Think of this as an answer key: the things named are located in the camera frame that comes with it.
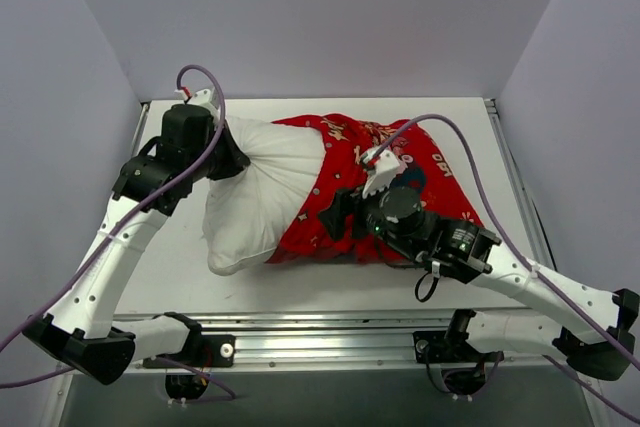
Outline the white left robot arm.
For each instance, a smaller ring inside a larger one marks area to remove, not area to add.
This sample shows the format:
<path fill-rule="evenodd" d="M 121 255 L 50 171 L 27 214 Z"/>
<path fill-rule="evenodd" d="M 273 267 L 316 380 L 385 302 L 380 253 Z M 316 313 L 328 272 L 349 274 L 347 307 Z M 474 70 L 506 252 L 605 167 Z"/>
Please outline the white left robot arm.
<path fill-rule="evenodd" d="M 249 164 L 228 131 L 225 105 L 172 106 L 160 134 L 121 167 L 102 225 L 69 285 L 22 334 L 103 385 L 140 360 L 194 364 L 204 349 L 198 322 L 167 312 L 123 323 L 114 313 L 149 243 L 194 184 L 234 177 Z"/>

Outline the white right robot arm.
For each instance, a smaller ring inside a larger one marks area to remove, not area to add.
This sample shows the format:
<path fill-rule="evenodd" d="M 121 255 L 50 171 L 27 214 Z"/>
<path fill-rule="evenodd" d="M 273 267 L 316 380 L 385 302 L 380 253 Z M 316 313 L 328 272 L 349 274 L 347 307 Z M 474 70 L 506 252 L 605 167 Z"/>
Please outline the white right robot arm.
<path fill-rule="evenodd" d="M 340 189 L 318 219 L 334 241 L 371 237 L 435 281 L 455 280 L 524 306 L 522 312 L 456 310 L 432 360 L 471 362 L 500 352 L 539 355 L 605 381 L 639 364 L 631 332 L 638 294 L 588 287 L 520 258 L 493 232 L 425 210 L 410 188 L 369 197 L 359 189 Z"/>

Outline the white pillow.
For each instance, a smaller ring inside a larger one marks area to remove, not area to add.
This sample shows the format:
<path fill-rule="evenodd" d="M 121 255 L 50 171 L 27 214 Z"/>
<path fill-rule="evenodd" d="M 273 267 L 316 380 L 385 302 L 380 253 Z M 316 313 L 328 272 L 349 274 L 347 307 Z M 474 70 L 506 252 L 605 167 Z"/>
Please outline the white pillow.
<path fill-rule="evenodd" d="M 234 177 L 210 183 L 203 220 L 209 270 L 219 276 L 266 263 L 312 191 L 322 168 L 321 133 L 262 120 L 227 124 L 250 161 Z"/>

